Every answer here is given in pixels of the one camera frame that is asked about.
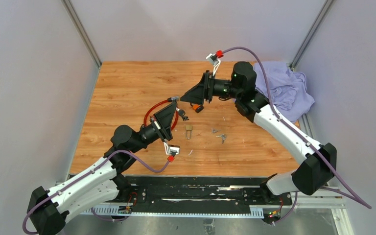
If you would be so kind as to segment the black head key bunch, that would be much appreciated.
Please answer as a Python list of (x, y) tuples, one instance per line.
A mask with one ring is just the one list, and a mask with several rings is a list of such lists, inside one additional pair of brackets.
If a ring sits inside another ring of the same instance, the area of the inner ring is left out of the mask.
[(178, 109), (177, 112), (178, 112), (178, 115), (181, 117), (181, 119), (182, 119), (183, 121), (188, 121), (188, 120), (189, 120), (189, 117), (186, 116), (186, 113), (185, 113), (184, 110), (182, 110), (182, 109)]

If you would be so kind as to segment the orange black padlock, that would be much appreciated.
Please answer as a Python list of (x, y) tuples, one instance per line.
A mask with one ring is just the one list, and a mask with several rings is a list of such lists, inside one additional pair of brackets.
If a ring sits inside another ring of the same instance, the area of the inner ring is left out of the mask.
[(199, 104), (193, 104), (193, 103), (191, 103), (190, 106), (191, 106), (191, 108), (192, 108), (196, 113), (200, 113), (201, 111), (204, 110), (204, 106), (203, 106), (203, 105), (199, 105)]

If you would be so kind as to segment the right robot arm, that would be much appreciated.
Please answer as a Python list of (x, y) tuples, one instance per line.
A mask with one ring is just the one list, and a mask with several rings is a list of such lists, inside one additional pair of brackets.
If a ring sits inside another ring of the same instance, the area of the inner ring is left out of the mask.
[(180, 100), (202, 105), (211, 102), (214, 96), (233, 98), (242, 116), (270, 133), (299, 163), (296, 170), (275, 174), (263, 183), (260, 197), (264, 203), (273, 204), (285, 192), (312, 195), (334, 177), (337, 150), (331, 143), (321, 144), (306, 136), (277, 109), (272, 109), (269, 99), (256, 90), (256, 78), (253, 66), (244, 61), (235, 63), (230, 80), (216, 79), (207, 70)]

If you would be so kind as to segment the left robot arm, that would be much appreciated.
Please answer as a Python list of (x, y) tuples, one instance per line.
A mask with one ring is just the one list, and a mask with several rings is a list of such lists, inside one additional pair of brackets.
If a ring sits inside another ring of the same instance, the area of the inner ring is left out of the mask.
[[(49, 189), (42, 186), (34, 189), (22, 222), (23, 232), (56, 235), (77, 215), (99, 203), (114, 199), (127, 201), (133, 192), (124, 171), (139, 162), (149, 171), (161, 173), (179, 154), (180, 148), (169, 144), (177, 109), (177, 102), (170, 102), (151, 116), (150, 124), (142, 125), (139, 131), (120, 125), (111, 137), (110, 149), (90, 167)], [(156, 140), (163, 142), (168, 156), (161, 169), (154, 169), (135, 154)]]

